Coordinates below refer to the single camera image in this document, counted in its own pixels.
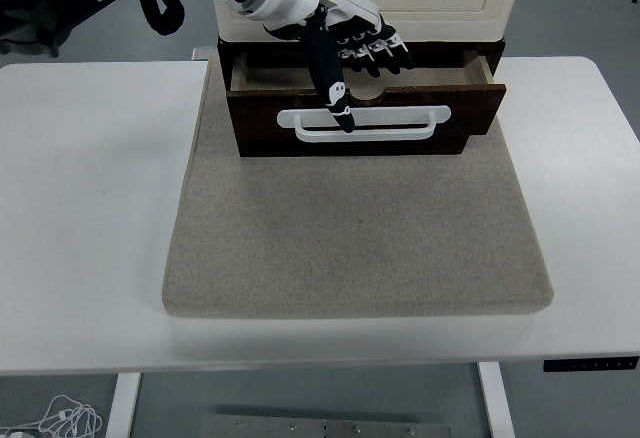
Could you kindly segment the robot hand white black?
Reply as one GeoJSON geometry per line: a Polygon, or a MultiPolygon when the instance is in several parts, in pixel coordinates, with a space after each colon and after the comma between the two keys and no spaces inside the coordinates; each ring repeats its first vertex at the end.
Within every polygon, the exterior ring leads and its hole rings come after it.
{"type": "Polygon", "coordinates": [[[315,91],[346,133],[355,120],[346,95],[345,66],[372,77],[411,69],[409,51],[371,0],[234,0],[244,17],[271,36],[297,41],[315,91]]]}

